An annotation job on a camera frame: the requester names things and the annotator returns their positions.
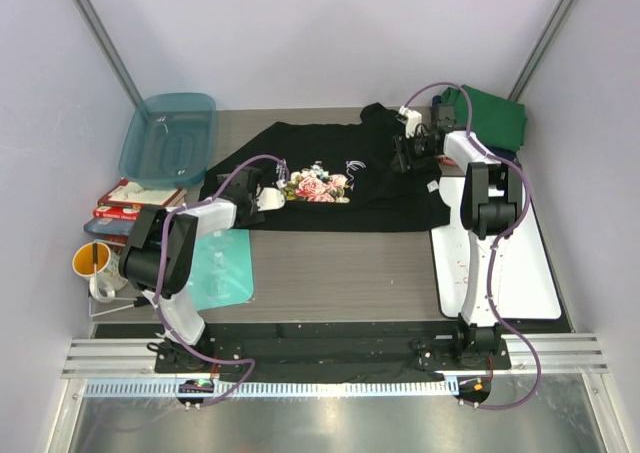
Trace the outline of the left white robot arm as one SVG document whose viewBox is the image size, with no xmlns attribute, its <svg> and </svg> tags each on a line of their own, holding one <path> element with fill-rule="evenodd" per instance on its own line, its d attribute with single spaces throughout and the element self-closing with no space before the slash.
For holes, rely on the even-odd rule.
<svg viewBox="0 0 640 453">
<path fill-rule="evenodd" d="M 213 358 L 212 346 L 202 340 L 205 321 L 187 291 L 196 242 L 264 217 L 260 170 L 245 166 L 217 179 L 219 190 L 191 206 L 142 208 L 118 265 L 120 276 L 155 310 L 164 336 L 180 344 L 178 359 L 193 372 L 205 370 Z"/>
</svg>

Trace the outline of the black floral t shirt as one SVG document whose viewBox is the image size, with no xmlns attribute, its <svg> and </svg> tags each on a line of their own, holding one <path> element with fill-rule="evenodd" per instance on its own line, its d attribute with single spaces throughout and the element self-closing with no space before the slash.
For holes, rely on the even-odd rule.
<svg viewBox="0 0 640 453">
<path fill-rule="evenodd" d="M 404 126 L 396 111 L 364 107 L 357 124 L 276 122 L 210 168 L 199 196 L 215 193 L 221 175 L 246 160 L 272 186 L 277 159 L 290 178 L 284 207 L 268 211 L 257 230 L 313 232 L 422 232 L 446 226 L 450 207 L 439 191 L 441 170 L 431 159 L 418 172 L 392 168 L 394 137 Z"/>
</svg>

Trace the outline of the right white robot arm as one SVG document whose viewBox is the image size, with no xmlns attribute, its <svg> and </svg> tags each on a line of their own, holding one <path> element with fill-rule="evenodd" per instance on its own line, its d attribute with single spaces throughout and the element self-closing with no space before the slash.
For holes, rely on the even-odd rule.
<svg viewBox="0 0 640 453">
<path fill-rule="evenodd" d="M 408 106 L 399 108 L 398 120 L 405 131 L 393 138 L 394 170 L 417 173 L 430 160 L 444 155 L 465 172 L 460 221 L 469 239 L 467 290 L 452 340 L 436 350 L 472 368 L 499 353 L 504 321 L 493 292 L 493 273 L 500 243 L 509 239 L 526 213 L 521 174 L 484 146 L 475 133 L 459 131 L 449 105 L 432 107 L 430 124 Z"/>
</svg>

